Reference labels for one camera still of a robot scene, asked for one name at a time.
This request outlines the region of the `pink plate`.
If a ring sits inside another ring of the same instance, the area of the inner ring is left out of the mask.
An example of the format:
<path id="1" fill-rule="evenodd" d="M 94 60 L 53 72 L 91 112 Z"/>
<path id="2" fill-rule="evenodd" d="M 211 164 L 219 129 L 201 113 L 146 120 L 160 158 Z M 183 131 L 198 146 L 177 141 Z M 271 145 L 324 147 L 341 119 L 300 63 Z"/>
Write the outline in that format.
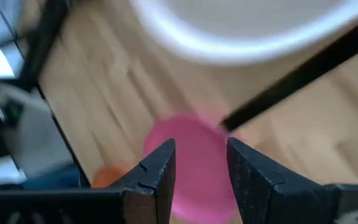
<path id="1" fill-rule="evenodd" d="M 227 136 L 193 114 L 158 122 L 144 142 L 144 155 L 168 139 L 176 145 L 172 211 L 182 220 L 223 224 L 236 209 L 226 159 Z"/>

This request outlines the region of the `pale grey plate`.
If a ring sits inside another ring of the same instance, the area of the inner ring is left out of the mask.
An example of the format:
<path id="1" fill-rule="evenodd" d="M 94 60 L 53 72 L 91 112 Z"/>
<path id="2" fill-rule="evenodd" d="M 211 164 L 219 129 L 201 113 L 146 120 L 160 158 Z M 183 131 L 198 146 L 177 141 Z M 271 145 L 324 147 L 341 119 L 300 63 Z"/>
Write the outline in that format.
<path id="1" fill-rule="evenodd" d="M 144 29 L 180 57 L 248 65 L 299 51 L 358 19 L 358 0 L 130 0 Z"/>

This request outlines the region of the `black aluminium table frame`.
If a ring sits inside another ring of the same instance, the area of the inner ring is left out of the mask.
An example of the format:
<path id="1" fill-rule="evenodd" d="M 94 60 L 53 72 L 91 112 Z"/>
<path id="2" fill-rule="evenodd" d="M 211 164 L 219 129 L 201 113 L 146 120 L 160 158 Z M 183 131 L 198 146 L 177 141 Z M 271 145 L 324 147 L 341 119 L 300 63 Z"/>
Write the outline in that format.
<path id="1" fill-rule="evenodd" d="M 46 0 L 40 21 L 29 39 L 25 56 L 26 89 L 38 100 L 46 98 L 40 77 L 68 15 L 69 0 Z M 17 133 L 17 160 L 28 182 L 42 187 L 89 187 L 62 127 L 52 112 L 23 106 Z"/>

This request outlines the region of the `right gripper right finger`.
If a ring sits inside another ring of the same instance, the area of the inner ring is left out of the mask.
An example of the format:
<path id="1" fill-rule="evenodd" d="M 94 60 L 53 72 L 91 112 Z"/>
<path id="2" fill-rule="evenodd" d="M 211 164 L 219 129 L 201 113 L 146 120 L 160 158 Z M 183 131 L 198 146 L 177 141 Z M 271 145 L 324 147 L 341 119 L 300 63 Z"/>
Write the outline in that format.
<path id="1" fill-rule="evenodd" d="M 318 184 L 236 138 L 227 165 L 244 224 L 358 224 L 358 184 Z"/>

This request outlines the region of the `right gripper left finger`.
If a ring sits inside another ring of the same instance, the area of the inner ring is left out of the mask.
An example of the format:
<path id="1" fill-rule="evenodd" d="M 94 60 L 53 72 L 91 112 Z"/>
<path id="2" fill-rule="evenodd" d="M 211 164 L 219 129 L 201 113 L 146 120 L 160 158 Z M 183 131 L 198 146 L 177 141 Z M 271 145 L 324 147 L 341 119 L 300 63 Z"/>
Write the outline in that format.
<path id="1" fill-rule="evenodd" d="M 175 140 L 102 189 L 0 190 L 0 224 L 169 224 Z"/>

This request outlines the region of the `orange plate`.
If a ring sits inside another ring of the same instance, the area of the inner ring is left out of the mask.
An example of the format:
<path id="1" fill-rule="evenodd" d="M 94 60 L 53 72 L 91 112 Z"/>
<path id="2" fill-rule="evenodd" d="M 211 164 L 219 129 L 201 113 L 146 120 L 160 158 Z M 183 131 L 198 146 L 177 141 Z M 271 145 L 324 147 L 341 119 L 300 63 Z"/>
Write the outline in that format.
<path id="1" fill-rule="evenodd" d="M 111 164 L 100 168 L 91 181 L 92 189 L 102 189 L 110 186 L 113 182 L 126 174 L 131 167 L 122 164 Z"/>

